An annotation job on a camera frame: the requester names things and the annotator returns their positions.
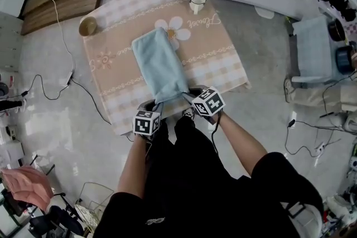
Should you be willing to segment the tan bowl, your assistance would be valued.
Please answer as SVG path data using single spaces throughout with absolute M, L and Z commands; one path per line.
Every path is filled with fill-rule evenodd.
M 94 17 L 85 17 L 79 25 L 79 34 L 82 37 L 92 35 L 97 28 L 97 21 Z

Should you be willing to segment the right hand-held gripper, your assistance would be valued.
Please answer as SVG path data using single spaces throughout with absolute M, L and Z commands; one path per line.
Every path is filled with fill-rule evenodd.
M 221 94 L 213 86 L 192 86 L 189 88 L 189 93 L 182 93 L 182 97 L 210 124 L 216 123 L 213 116 L 226 106 Z

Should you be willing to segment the person's black clothing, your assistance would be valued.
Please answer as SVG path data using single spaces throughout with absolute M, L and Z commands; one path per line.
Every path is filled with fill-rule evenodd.
M 143 198 L 116 191 L 93 238 L 318 238 L 322 198 L 282 153 L 234 178 L 193 120 L 179 119 L 175 134 L 172 143 L 162 124 L 150 148 L 142 136 Z

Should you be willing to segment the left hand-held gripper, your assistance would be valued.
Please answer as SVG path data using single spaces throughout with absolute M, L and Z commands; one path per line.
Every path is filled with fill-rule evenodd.
M 163 107 L 164 104 L 157 104 L 156 106 L 155 100 L 148 100 L 141 103 L 136 115 L 133 117 L 133 133 L 150 137 L 158 131 Z

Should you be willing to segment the light blue towel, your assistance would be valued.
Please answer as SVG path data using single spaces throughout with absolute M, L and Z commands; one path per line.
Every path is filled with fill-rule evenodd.
M 183 65 L 159 27 L 132 41 L 132 51 L 156 104 L 189 91 Z

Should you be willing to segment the dark blue pot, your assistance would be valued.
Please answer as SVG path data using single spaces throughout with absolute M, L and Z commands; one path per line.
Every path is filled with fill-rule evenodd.
M 354 71 L 351 60 L 352 46 L 339 47 L 335 52 L 335 61 L 338 71 L 347 75 Z

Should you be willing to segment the person's right forearm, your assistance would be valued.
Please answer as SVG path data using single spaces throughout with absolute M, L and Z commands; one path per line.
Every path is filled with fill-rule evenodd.
M 268 154 L 264 146 L 223 111 L 213 119 L 220 125 L 245 171 L 251 176 L 255 165 Z

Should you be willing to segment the pink cloth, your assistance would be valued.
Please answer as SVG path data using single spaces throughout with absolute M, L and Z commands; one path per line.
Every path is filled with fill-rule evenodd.
M 54 196 L 49 179 L 32 166 L 21 166 L 15 169 L 3 168 L 0 174 L 13 198 L 37 206 L 46 211 Z

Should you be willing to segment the white enamel mug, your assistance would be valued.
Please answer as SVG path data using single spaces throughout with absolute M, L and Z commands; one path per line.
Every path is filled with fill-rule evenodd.
M 189 5 L 194 15 L 197 15 L 204 7 L 207 0 L 189 0 Z

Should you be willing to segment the floral beige tablecloth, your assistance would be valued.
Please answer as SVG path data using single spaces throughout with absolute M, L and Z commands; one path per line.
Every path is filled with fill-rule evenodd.
M 249 83 L 210 2 L 193 13 L 189 0 L 112 0 L 90 16 L 98 28 L 84 37 L 84 48 L 103 106 L 118 135 L 131 131 L 139 104 L 152 97 L 131 44 L 155 28 L 167 31 L 190 85 L 213 86 L 225 93 Z

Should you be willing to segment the black pot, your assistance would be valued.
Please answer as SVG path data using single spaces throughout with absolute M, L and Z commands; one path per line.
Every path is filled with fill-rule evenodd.
M 333 41 L 340 42 L 346 40 L 344 28 L 337 18 L 328 23 L 327 29 Z

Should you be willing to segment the person's left forearm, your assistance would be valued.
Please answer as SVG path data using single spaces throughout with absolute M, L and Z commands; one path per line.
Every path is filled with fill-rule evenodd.
M 143 198 L 146 182 L 146 140 L 135 135 L 118 183 L 118 192 Z

